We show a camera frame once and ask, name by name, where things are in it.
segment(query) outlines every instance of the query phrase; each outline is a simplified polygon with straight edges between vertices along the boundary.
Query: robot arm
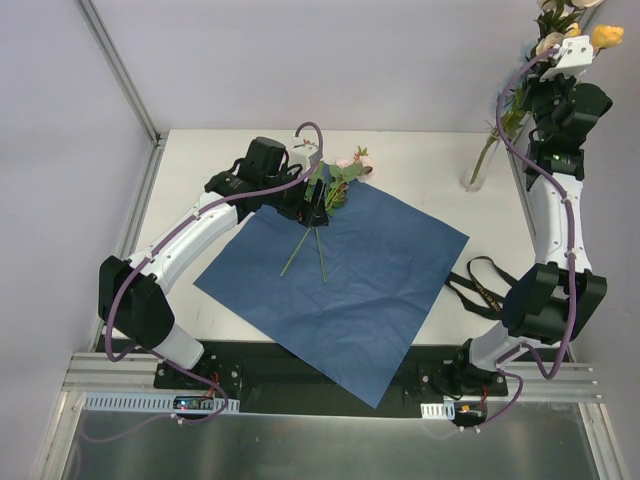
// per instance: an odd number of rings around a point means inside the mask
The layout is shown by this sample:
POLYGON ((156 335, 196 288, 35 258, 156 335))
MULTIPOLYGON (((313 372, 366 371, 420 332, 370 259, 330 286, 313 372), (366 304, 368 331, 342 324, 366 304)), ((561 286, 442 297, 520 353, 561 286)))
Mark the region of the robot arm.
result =
POLYGON ((584 151, 580 147, 612 105, 600 88, 577 83, 574 76, 582 73, 592 58, 588 36, 565 39, 553 61, 538 64, 525 80, 523 107, 532 113, 538 136, 537 140, 534 132, 529 136, 528 158, 566 191, 574 219, 570 229, 560 192, 527 166, 536 264, 507 294, 501 323, 469 340, 459 351, 449 372, 448 385, 453 391, 464 393, 490 384, 501 364, 527 350, 522 345, 553 345, 563 338, 569 316, 567 252, 574 254, 577 291, 571 340, 604 298, 606 279, 591 273, 580 217, 584 179, 584 151))
POLYGON ((251 142, 245 158, 205 185, 191 208, 150 245, 126 260, 109 257, 100 267, 98 313, 107 322, 118 290, 132 272, 143 268, 127 287, 117 306, 114 326, 146 350, 154 350, 182 368, 191 370, 204 351, 175 319, 166 299, 176 279, 213 241, 263 205, 307 227, 327 225, 324 182, 313 186, 300 182, 291 188, 268 193, 293 182, 319 161, 319 147, 294 137, 289 153, 285 146, 267 138, 251 142), (247 192, 264 195, 238 198, 247 192), (235 200, 220 201, 232 197, 235 200), (210 208, 219 201, 219 205, 210 208))

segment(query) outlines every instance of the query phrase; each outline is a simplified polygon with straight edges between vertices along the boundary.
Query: flower stem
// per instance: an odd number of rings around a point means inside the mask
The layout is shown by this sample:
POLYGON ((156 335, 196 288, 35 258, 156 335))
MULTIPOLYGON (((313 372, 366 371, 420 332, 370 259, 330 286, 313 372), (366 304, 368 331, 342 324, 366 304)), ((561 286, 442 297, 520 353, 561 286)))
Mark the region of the flower stem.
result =
POLYGON ((496 141, 498 141, 498 129, 494 127, 489 134, 489 138, 487 138, 487 142, 484 144, 484 148, 480 152, 480 158, 478 158, 476 168, 473 170, 473 174, 471 174, 471 181, 469 182, 471 185, 473 185, 478 178, 478 175, 480 174, 480 168, 482 168, 482 163, 484 162, 484 157, 487 156, 489 148, 491 148, 491 145, 493 145, 493 143, 496 141))
POLYGON ((340 188, 340 187, 338 187, 338 188, 336 188, 336 189, 334 189, 334 190, 331 190, 331 191, 329 192, 329 195, 327 195, 327 198, 326 198, 326 199, 325 199, 325 201, 324 201, 324 206, 325 206, 324 208, 325 208, 326 210, 329 210, 329 209, 331 208, 331 205, 333 205, 333 199, 334 199, 334 198, 335 198, 335 196, 337 195, 337 193, 338 193, 338 189, 339 189, 339 188, 340 188))
POLYGON ((280 276, 281 277, 284 276, 284 274, 286 273, 287 269, 289 268, 289 265, 291 265, 291 262, 293 262, 293 259, 296 257, 296 255, 300 251, 300 248, 302 247, 302 244, 304 243, 305 239, 307 238, 307 235, 309 235, 310 231, 311 231, 311 229, 307 228, 307 231, 304 233, 304 237, 302 237, 302 240, 300 240, 300 243, 298 243, 298 246, 296 247, 296 249, 293 251, 293 253, 289 257, 289 261, 287 262, 287 264, 282 269, 282 272, 280 272, 280 276))
POLYGON ((318 228, 314 228, 316 231, 316 239, 318 240, 318 253, 320 254, 320 269, 322 270, 322 281, 327 283, 327 274, 324 270, 324 257, 322 256, 322 246, 320 245, 320 231, 318 228))

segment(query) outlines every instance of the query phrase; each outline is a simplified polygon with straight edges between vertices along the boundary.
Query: vase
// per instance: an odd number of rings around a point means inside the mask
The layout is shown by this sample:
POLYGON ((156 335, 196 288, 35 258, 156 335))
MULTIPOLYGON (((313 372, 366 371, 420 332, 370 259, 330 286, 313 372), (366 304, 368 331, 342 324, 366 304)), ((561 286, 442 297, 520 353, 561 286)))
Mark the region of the vase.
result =
POLYGON ((478 160, 464 172, 460 179, 460 183, 467 192, 477 192, 482 188, 484 181, 487 179, 487 173, 489 172, 493 157, 496 156, 499 146, 500 140, 490 135, 484 148, 480 152, 478 160))

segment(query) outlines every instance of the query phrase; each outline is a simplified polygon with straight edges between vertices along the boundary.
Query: white table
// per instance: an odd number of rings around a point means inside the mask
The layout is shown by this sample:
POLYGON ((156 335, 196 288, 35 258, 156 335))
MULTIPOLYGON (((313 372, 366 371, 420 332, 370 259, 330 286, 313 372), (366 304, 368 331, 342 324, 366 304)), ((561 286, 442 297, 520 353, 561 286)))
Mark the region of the white table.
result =
MULTIPOLYGON (((454 271, 465 274, 466 262, 489 255, 519 277, 533 264, 531 238, 504 149, 491 165, 478 193, 467 193, 460 177, 477 158, 486 136, 461 133, 326 131, 324 160, 333 163, 351 157, 366 146, 375 166, 371 185, 432 215, 470 237, 454 271)), ((138 248, 149 244, 183 214, 216 173, 243 157, 256 136, 291 146, 292 131, 172 130, 162 157, 138 248)), ((306 138, 315 139, 313 130, 306 138)), ((272 341, 245 320, 193 286, 195 279, 222 251, 241 227, 214 242, 187 268, 168 295, 176 321, 203 340, 272 341)), ((474 272, 486 287, 506 293, 507 286, 486 265, 474 272)), ((467 292, 481 303, 480 297, 467 292)), ((459 299, 443 288, 414 345, 461 344, 485 333, 494 322, 462 308, 459 299)))

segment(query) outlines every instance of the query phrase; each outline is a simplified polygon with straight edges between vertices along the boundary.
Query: pink flower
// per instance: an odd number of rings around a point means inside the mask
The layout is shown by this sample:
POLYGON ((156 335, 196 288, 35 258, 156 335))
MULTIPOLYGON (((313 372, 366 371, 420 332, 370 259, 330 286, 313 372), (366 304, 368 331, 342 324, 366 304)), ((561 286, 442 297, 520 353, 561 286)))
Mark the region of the pink flower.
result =
POLYGON ((339 158, 336 160, 336 166, 340 168, 347 168, 350 165, 353 165, 353 158, 339 158))
POLYGON ((358 159, 360 160, 360 163, 362 163, 362 166, 366 169, 369 170, 369 173, 365 173, 363 175, 360 175, 358 177, 358 181, 360 182, 366 182, 368 180, 371 180, 371 177, 373 177, 373 164, 371 163, 371 159, 366 156, 366 157, 358 157, 358 159))

